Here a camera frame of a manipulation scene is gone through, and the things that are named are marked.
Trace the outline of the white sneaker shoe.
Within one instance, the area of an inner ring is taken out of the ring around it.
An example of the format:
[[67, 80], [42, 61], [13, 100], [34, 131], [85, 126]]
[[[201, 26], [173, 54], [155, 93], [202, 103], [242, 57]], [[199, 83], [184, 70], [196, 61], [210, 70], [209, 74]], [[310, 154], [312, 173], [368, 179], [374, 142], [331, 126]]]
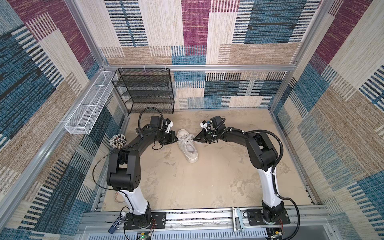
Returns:
[[198, 151], [194, 145], [194, 137], [185, 129], [181, 129], [177, 133], [178, 146], [191, 164], [196, 163], [199, 159]]

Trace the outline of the white shoelace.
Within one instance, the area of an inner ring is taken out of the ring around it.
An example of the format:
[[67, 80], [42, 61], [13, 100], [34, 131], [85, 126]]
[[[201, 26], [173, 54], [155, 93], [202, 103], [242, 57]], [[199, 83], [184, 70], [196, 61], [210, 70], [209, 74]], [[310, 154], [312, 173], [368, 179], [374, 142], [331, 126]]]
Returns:
[[178, 135], [178, 138], [179, 138], [178, 144], [180, 149], [187, 152], [194, 152], [196, 150], [193, 143], [194, 137], [195, 136], [192, 134]]

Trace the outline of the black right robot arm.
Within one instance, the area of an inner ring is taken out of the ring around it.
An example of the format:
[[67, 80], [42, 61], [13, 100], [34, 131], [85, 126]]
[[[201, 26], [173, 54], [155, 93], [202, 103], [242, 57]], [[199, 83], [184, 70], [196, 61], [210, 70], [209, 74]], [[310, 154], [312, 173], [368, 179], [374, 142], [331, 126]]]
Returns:
[[278, 140], [281, 153], [284, 152], [282, 142], [272, 132], [266, 130], [253, 130], [245, 132], [233, 127], [226, 127], [225, 119], [220, 116], [202, 121], [202, 131], [194, 138], [199, 143], [224, 142], [236, 143], [247, 148], [251, 164], [258, 170], [261, 179], [263, 200], [263, 221], [266, 224], [274, 224], [284, 210], [284, 204], [279, 198], [276, 183], [276, 166], [282, 158], [274, 147], [269, 135]]

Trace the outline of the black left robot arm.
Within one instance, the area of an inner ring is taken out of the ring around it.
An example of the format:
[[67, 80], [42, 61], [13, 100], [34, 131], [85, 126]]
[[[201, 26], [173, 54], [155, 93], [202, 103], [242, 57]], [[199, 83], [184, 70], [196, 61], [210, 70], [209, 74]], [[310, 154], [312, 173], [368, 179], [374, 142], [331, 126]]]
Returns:
[[127, 204], [125, 229], [147, 229], [153, 224], [150, 203], [145, 199], [140, 187], [140, 157], [152, 144], [159, 143], [164, 146], [176, 143], [178, 138], [175, 131], [171, 130], [172, 126], [171, 120], [152, 116], [149, 124], [136, 128], [136, 138], [110, 155], [107, 184], [117, 191]]

